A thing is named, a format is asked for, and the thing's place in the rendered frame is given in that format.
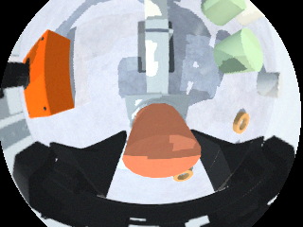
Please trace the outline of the orange ring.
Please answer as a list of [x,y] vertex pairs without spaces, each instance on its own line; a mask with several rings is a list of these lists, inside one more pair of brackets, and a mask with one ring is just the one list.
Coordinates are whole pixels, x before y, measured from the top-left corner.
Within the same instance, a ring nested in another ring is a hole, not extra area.
[[245,111],[240,111],[238,116],[235,117],[234,122],[232,122],[232,129],[240,135],[240,133],[243,133],[247,129],[247,125],[249,125],[249,114],[245,113]]
[[186,173],[185,175],[181,175],[183,173],[173,175],[173,180],[176,181],[176,182],[184,182],[187,179],[192,178],[192,175],[193,175],[192,171],[193,170],[189,168],[189,170],[183,171],[183,173]]

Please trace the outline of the orange cylinder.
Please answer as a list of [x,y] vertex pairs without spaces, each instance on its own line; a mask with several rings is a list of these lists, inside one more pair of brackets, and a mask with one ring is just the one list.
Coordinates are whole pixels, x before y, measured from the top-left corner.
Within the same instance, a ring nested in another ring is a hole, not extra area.
[[200,144],[178,111],[152,103],[137,113],[121,159],[141,177],[166,178],[189,170],[200,156]]

